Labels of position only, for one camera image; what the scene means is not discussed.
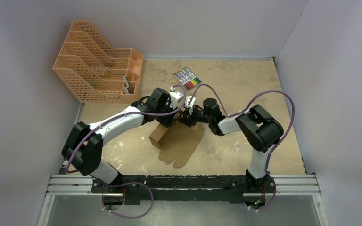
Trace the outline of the brown cardboard box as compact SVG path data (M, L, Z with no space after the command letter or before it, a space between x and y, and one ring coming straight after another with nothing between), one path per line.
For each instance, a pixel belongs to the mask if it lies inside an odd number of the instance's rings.
M188 127L176 122L170 127L158 124L149 136L151 144L159 149L158 159L179 169L186 165L205 134L202 124Z

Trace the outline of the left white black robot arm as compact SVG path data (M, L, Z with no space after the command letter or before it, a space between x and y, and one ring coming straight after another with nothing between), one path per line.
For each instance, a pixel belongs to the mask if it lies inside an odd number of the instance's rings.
M111 193L120 190L122 180L118 172L109 163L102 160L103 147L124 132L157 120L165 126L171 126L186 102L186 90L170 91L155 88L151 95L132 102L120 113L105 120L91 124L82 121L76 123L61 151L68 161L66 173L75 171L82 175L93 176L103 182L103 186Z

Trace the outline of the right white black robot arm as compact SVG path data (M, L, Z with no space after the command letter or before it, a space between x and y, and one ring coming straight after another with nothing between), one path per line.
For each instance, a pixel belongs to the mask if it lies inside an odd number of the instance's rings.
M207 98L203 101L203 107L194 105L186 109L179 121L188 127L198 122L206 123L217 136L241 131L253 149L251 163L246 170L246 186L253 192L264 186L269 177L267 160L270 151L280 141L284 130L261 105L254 105L246 113L226 117L216 99Z

